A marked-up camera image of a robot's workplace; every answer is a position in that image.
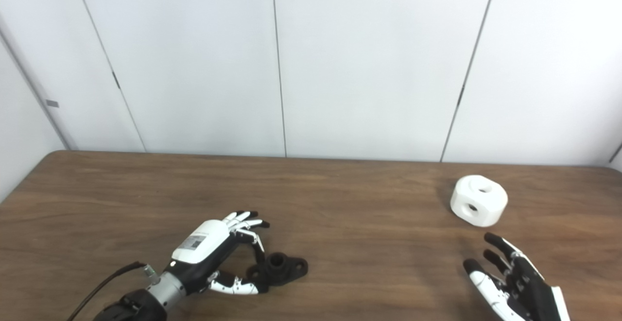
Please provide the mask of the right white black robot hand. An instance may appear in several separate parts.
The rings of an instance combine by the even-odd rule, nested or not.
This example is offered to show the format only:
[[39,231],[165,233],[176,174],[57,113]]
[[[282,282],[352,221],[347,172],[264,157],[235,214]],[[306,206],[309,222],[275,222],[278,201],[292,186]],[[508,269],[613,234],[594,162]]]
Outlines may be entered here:
[[484,234],[484,240],[503,254],[484,250],[484,258],[502,277],[490,274],[475,259],[464,260],[463,266],[471,283],[502,321],[569,321],[561,288],[547,284],[522,250],[491,232]]

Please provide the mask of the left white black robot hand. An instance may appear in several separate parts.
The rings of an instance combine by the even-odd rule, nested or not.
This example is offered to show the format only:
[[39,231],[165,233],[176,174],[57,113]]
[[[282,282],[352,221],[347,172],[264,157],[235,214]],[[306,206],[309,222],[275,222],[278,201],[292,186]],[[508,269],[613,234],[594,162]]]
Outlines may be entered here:
[[164,269],[181,284],[185,295],[213,290],[222,294],[256,295],[269,292],[269,286],[220,270],[220,266],[241,244],[249,244],[256,263],[263,263],[266,252],[254,228],[269,228],[258,219],[258,212],[232,212],[221,220],[200,224],[174,251]]

